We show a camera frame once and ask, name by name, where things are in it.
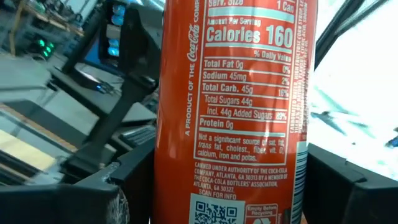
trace green light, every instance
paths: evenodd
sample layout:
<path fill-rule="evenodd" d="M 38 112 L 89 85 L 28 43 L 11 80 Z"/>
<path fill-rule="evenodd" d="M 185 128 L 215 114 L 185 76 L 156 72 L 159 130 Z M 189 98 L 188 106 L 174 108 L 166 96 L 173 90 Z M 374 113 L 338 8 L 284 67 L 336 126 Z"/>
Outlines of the green light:
<path fill-rule="evenodd" d="M 44 40 L 39 40 L 39 44 L 40 44 L 40 46 L 44 47 L 44 45 L 45 45 Z"/>

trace wooden surface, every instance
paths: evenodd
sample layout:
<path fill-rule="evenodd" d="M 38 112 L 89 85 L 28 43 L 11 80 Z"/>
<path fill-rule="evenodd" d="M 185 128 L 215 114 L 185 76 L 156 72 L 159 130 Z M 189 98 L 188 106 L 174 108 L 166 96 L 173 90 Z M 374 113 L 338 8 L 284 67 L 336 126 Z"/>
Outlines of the wooden surface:
<path fill-rule="evenodd" d="M 34 8 L 32 8 L 28 5 L 24 6 L 24 10 L 31 13 L 32 15 L 34 15 L 36 18 L 40 19 L 41 21 L 48 22 L 51 25 L 56 26 L 64 31 L 73 32 L 81 37 L 84 36 L 84 32 L 81 28 L 70 25 L 67 21 L 64 20 L 64 18 L 62 18 L 60 16 L 58 16 L 57 19 L 52 19 L 49 15 L 39 13 Z"/>
<path fill-rule="evenodd" d="M 39 170 L 45 170 L 56 162 L 55 158 L 2 130 L 0 130 L 0 150 Z"/>
<path fill-rule="evenodd" d="M 14 25 L 9 33 L 11 55 L 13 55 L 13 56 L 15 56 L 15 54 L 16 54 L 16 52 L 15 52 L 15 33 L 17 32 L 19 23 L 21 21 L 21 15 L 22 15 L 22 11 L 24 10 L 25 2 L 26 2 L 26 0 L 22 0 L 19 3 L 16 15 L 15 15 Z"/>
<path fill-rule="evenodd" d="M 57 141 L 59 144 L 61 144 L 63 147 L 68 149 L 70 152 L 76 152 L 77 148 L 76 146 L 70 144 L 68 141 L 60 138 L 58 135 L 54 134 L 53 132 L 49 131 L 48 129 L 44 128 L 42 125 L 36 123 L 35 121 L 32 121 L 31 119 L 27 118 L 20 112 L 10 108 L 9 106 L 0 103 L 0 110 L 7 111 L 8 113 L 12 114 L 16 118 L 18 118 L 20 121 L 25 121 L 26 124 L 29 124 L 32 126 L 34 129 L 38 130 L 39 132 L 45 134 L 46 136 L 50 137 L 51 139 Z"/>

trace keyboard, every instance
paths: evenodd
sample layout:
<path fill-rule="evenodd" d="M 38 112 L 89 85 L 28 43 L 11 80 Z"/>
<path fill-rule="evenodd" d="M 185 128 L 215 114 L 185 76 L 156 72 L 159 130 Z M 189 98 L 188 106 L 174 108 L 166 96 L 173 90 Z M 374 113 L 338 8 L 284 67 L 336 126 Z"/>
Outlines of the keyboard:
<path fill-rule="evenodd" d="M 130 147 L 137 147 L 144 144 L 156 136 L 156 128 L 152 125 L 146 125 L 121 134 L 119 139 Z"/>

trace wall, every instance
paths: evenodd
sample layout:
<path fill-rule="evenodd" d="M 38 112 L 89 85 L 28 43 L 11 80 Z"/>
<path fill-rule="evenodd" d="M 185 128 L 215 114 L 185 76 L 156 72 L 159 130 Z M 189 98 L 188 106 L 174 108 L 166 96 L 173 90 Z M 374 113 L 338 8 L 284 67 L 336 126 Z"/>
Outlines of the wall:
<path fill-rule="evenodd" d="M 78 13 L 81 9 L 81 7 L 84 5 L 86 0 L 69 0 L 67 2 L 67 5 L 72 7 L 72 10 L 75 13 Z M 90 14 L 90 12 L 93 10 L 95 4 L 97 3 L 97 0 L 88 0 L 88 3 L 84 10 L 81 12 L 81 15 L 83 16 L 83 20 L 87 18 L 87 16 Z"/>

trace black plastic frame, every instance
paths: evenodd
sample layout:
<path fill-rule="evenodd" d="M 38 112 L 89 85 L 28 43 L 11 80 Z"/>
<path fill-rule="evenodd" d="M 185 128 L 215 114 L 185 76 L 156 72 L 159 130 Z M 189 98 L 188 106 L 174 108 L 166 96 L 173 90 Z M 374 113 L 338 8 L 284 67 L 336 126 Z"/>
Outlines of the black plastic frame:
<path fill-rule="evenodd" d="M 13 174 L 9 170 L 0 167 L 0 183 L 4 185 L 22 185 L 26 180 L 18 175 Z"/>
<path fill-rule="evenodd" d="M 309 144 L 303 210 L 309 224 L 396 224 L 398 182 Z"/>
<path fill-rule="evenodd" d="M 0 151 L 0 161 L 3 166 L 6 166 L 26 177 L 33 177 L 40 172 L 38 168 L 35 168 L 3 151 Z"/>
<path fill-rule="evenodd" d="M 148 224 L 153 176 L 147 174 L 153 173 L 154 147 L 146 142 L 75 185 L 0 187 L 0 223 L 109 224 L 112 214 L 120 214 Z M 121 195 L 128 208 L 117 203 Z"/>

